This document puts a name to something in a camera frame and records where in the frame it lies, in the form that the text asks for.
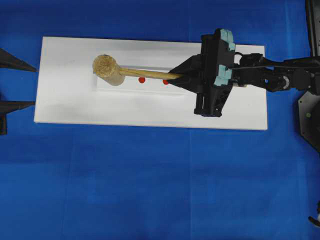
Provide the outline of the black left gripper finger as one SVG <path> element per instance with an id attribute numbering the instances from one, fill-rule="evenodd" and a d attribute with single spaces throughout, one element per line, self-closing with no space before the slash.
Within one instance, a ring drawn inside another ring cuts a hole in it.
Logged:
<path id="1" fill-rule="evenodd" d="M 1 101 L 0 102 L 0 134 L 7 134 L 7 114 L 35 105 L 34 101 Z"/>
<path id="2" fill-rule="evenodd" d="M 0 49 L 0 68 L 13 69 L 19 71 L 36 72 L 37 69 L 27 62 L 13 56 L 4 49 Z"/>

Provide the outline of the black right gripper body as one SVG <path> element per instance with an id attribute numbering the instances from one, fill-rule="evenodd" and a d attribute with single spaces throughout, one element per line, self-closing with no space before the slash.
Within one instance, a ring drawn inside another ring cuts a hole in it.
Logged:
<path id="1" fill-rule="evenodd" d="M 233 88 L 232 79 L 229 81 L 230 85 L 214 85 L 217 74 L 218 51 L 218 37 L 215 32 L 214 34 L 201 36 L 200 54 L 202 56 L 203 73 L 199 77 L 206 79 L 209 86 L 212 87 L 212 95 L 196 94 L 194 114 L 203 117 L 221 117 L 222 109 Z"/>

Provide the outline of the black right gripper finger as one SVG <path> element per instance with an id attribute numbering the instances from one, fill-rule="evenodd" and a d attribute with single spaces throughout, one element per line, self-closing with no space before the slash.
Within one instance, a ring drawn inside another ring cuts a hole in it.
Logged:
<path id="1" fill-rule="evenodd" d="M 212 95 L 213 92 L 208 81 L 202 77 L 179 77 L 170 80 L 169 83 L 195 94 Z"/>
<path id="2" fill-rule="evenodd" d="M 180 65 L 169 71 L 172 74 L 180 75 L 200 75 L 204 72 L 202 55 L 196 54 L 189 57 Z"/>

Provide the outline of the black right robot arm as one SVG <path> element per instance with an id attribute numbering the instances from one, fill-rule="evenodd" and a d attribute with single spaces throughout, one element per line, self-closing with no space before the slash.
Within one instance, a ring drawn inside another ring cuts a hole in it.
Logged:
<path id="1" fill-rule="evenodd" d="M 221 117 L 234 86 L 252 85 L 269 92 L 292 88 L 320 94 L 320 58 L 272 61 L 261 53 L 236 51 L 231 31 L 217 28 L 201 36 L 201 51 L 173 68 L 180 77 L 168 83 L 196 94 L 194 114 Z"/>

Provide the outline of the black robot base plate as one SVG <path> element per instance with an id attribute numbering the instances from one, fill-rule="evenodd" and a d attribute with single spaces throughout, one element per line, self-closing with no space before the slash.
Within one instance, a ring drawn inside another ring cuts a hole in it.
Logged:
<path id="1" fill-rule="evenodd" d="M 300 135 L 320 152 L 320 97 L 306 91 L 298 100 Z"/>

